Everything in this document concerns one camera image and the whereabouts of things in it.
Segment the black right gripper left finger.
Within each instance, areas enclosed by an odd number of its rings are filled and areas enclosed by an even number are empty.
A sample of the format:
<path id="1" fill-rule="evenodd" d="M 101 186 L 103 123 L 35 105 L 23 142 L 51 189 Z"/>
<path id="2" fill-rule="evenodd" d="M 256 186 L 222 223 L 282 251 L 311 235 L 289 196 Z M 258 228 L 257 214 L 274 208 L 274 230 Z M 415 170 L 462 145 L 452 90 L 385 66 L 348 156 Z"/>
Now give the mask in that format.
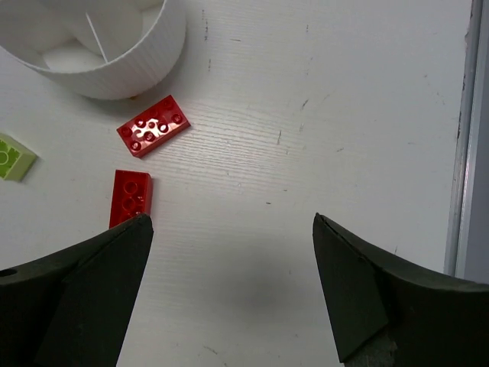
<path id="1" fill-rule="evenodd" d="M 115 366 L 151 250 L 140 214 L 1 271 L 3 366 Z"/>

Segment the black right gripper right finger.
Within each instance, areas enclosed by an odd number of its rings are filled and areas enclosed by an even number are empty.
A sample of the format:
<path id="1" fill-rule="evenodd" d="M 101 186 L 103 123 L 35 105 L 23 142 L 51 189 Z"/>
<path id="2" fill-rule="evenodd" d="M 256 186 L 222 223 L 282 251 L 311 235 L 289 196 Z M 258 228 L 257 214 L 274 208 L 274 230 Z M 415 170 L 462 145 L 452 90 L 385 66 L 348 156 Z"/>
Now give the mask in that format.
<path id="1" fill-rule="evenodd" d="M 486 366 L 488 286 L 431 271 L 313 221 L 316 263 L 346 366 Z"/>

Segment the red lego brick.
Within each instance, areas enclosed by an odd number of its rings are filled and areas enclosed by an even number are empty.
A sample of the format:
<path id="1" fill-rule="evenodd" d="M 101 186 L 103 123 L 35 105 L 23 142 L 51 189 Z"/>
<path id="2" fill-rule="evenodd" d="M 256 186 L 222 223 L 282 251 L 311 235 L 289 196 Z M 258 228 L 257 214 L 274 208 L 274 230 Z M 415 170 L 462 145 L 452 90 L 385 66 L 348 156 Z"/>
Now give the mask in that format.
<path id="1" fill-rule="evenodd" d="M 190 126 L 169 95 L 117 128 L 117 133 L 133 157 L 143 158 Z"/>
<path id="2" fill-rule="evenodd" d="M 153 181 L 149 173 L 116 170 L 109 228 L 141 213 L 151 214 Z"/>

